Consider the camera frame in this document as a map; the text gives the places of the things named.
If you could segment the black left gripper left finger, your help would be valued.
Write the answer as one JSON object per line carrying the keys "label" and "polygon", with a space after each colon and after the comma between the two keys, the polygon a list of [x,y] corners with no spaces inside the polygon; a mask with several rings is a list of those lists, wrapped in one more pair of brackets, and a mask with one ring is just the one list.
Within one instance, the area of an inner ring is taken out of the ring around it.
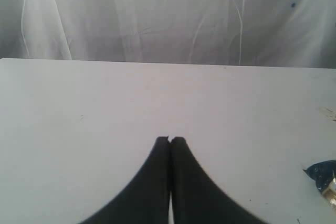
{"label": "black left gripper left finger", "polygon": [[168,223],[170,160],[168,137],[160,136],[126,187],[82,223]]}

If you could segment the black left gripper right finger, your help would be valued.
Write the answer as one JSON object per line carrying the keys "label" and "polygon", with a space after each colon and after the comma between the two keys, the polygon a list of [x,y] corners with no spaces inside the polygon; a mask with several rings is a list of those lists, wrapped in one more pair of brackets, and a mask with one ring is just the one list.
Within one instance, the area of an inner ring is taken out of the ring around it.
{"label": "black left gripper right finger", "polygon": [[172,139],[170,150],[175,223],[263,223],[209,178],[184,138]]}

